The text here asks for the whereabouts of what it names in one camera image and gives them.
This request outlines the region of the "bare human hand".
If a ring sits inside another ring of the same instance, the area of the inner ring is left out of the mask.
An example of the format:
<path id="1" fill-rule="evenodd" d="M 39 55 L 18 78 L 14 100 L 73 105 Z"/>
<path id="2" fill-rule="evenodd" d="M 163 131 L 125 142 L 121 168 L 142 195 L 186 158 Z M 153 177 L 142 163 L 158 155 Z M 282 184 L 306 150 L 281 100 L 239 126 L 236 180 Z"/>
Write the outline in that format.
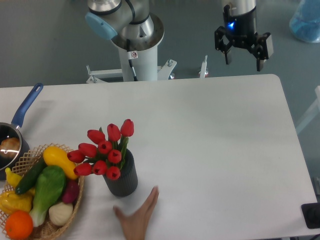
<path id="1" fill-rule="evenodd" d="M 120 222 L 126 240 L 144 240 L 149 221 L 158 202 L 159 188 L 154 186 L 144 203 L 133 214 L 125 215 L 122 210 L 113 206 L 113 212 Z"/>

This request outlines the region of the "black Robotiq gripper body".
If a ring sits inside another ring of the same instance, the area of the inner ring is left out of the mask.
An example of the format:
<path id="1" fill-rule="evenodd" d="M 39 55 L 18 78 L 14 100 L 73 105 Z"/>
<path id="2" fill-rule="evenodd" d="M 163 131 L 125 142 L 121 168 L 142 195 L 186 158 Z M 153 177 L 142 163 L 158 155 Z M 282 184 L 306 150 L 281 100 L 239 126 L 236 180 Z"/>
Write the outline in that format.
<path id="1" fill-rule="evenodd" d="M 256 4 L 224 4 L 225 35 L 236 48 L 251 49 L 256 43 Z"/>

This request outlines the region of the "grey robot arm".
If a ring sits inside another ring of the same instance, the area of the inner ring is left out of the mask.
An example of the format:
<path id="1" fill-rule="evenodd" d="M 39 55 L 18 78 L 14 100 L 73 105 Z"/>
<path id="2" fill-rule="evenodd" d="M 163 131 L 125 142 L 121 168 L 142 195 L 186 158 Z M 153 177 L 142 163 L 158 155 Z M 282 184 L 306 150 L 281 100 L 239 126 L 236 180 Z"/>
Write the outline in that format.
<path id="1" fill-rule="evenodd" d="M 150 13 L 148 0 L 89 0 L 85 20 L 101 38 L 127 51 L 148 50 L 164 36 L 162 21 Z M 214 32 L 215 49 L 231 62 L 231 48 L 246 49 L 256 58 L 256 69 L 273 54 L 272 35 L 257 33 L 256 1 L 223 0 L 223 26 Z"/>

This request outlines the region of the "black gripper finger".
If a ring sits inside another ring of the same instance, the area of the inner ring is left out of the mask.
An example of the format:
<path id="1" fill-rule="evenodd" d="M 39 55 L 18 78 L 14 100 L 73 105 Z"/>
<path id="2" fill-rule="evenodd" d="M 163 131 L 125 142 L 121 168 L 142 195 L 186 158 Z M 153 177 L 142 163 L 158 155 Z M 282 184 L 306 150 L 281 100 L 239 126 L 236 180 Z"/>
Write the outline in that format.
<path id="1" fill-rule="evenodd" d="M 229 65 L 232 61 L 231 47 L 233 46 L 233 35 L 230 29 L 219 26 L 214 32 L 215 49 L 224 54 L 225 63 Z"/>
<path id="2" fill-rule="evenodd" d="M 274 53 L 272 34 L 270 32 L 262 35 L 256 33 L 253 40 L 249 52 L 256 58 L 256 70 L 260 72 L 264 67 L 264 63 Z"/>

